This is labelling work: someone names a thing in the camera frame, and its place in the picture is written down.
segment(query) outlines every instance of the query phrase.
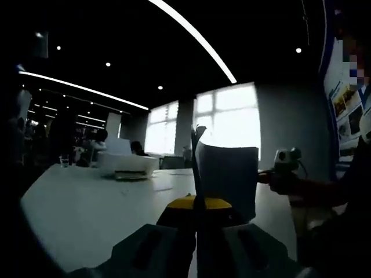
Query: chair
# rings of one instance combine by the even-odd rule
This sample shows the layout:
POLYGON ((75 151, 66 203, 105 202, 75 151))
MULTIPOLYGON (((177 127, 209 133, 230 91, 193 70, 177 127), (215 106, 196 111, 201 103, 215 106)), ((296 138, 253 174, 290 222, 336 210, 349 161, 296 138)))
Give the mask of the chair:
POLYGON ((184 158, 182 156, 165 156, 162 159, 160 169, 184 169, 184 158))

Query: desk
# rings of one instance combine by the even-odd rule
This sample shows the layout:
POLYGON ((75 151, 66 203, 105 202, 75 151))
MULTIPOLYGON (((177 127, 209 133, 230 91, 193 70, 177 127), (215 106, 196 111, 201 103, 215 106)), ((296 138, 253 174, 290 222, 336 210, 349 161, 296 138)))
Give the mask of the desk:
MULTIPOLYGON (((151 180, 119 182, 101 178, 98 169, 56 164, 26 192, 21 206, 44 248, 70 272, 109 259, 114 245, 144 224, 155 224, 168 203, 188 193, 195 194, 191 169, 157 170, 151 180)), ((296 260, 286 196, 258 184, 253 222, 296 260)))

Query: glass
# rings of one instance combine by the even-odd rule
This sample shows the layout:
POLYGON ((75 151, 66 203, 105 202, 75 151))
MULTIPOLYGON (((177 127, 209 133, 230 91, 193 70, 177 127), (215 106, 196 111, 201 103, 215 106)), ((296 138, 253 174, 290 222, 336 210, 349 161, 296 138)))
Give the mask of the glass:
POLYGON ((202 116, 196 118, 195 129, 197 128, 197 126, 206 126, 206 128, 211 131, 213 129, 213 121, 211 116, 202 116))
POLYGON ((197 108, 196 112, 205 113, 210 112, 213 109, 213 97, 211 93, 197 96, 197 108))
POLYGON ((165 141, 166 122, 154 123, 147 127, 144 151, 153 153, 163 153, 165 141))
POLYGON ((254 85, 223 90, 217 92, 215 98, 215 105, 218 110, 257 107, 257 97, 254 85))
POLYGON ((260 119, 257 108, 216 113, 214 140, 218 147, 258 147, 260 157, 260 119))
POLYGON ((178 102, 169 104, 168 120, 176 119, 178 115, 178 102))
POLYGON ((70 162, 70 156, 66 153, 63 153, 59 156, 60 159, 60 166, 63 168, 67 168, 70 162))
POLYGON ((150 123, 163 122, 166 120, 166 110, 166 106, 153 109, 150 113, 150 123))

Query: wall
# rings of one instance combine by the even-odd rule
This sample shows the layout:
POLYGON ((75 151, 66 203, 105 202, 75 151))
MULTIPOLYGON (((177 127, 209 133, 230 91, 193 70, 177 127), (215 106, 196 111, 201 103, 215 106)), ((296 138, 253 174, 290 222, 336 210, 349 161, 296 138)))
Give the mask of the wall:
POLYGON ((269 169, 279 148, 298 147, 313 180, 330 178, 330 133, 323 90, 257 85, 261 128, 260 169, 269 169))
POLYGON ((178 117, 176 119, 176 137, 174 152, 183 155, 183 147, 191 144, 194 100, 179 101, 178 117))
POLYGON ((146 140, 148 114, 131 118, 121 125, 120 138, 139 141, 144 146, 146 140))

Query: person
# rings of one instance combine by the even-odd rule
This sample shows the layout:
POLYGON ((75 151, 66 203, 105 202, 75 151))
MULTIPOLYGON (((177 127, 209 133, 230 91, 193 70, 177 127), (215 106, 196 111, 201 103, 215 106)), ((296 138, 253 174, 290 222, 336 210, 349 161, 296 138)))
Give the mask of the person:
POLYGON ((97 131, 97 134, 95 136, 95 140, 91 142, 92 146, 92 161, 97 161, 97 153, 101 151, 105 151, 107 149, 107 146, 105 144, 105 140, 108 137, 108 132, 105 129, 100 129, 97 131))
POLYGON ((58 115, 50 125, 49 143, 51 163, 60 163, 59 156, 68 154, 69 164, 72 164, 75 132, 76 132, 76 114, 72 109, 59 109, 58 115))
POLYGON ((24 131, 24 119, 22 117, 20 117, 17 120, 17 128, 23 133, 23 131, 24 131))
POLYGON ((144 152, 143 147, 141 146, 141 144, 140 144, 139 141, 132 142, 131 145, 130 145, 130 147, 132 149, 133 154, 135 154, 135 155, 149 156, 148 154, 146 154, 144 152))
POLYGON ((77 161, 77 166, 89 167, 91 162, 97 162, 98 152, 105 151, 107 149, 105 140, 108 137, 108 132, 105 129, 100 129, 97 131, 94 140, 87 140, 83 146, 86 152, 81 154, 79 161, 77 161))
POLYGON ((361 135, 349 169, 335 182, 300 179, 294 174, 283 177, 274 171, 259 174, 259 181, 269 184, 273 191, 281 195, 300 196, 307 206, 334 207, 347 203, 342 215, 309 234, 307 263, 321 277, 359 277, 368 271, 368 251, 371 247, 368 228, 371 199, 371 44, 368 16, 354 4, 343 2, 337 21, 340 30, 338 38, 343 40, 347 53, 356 55, 358 72, 364 73, 358 81, 366 85, 365 109, 359 124, 361 135))
POLYGON ((31 126, 31 120, 28 120, 26 123, 26 128, 24 129, 24 136, 26 140, 31 140, 32 136, 34 135, 34 130, 31 126))

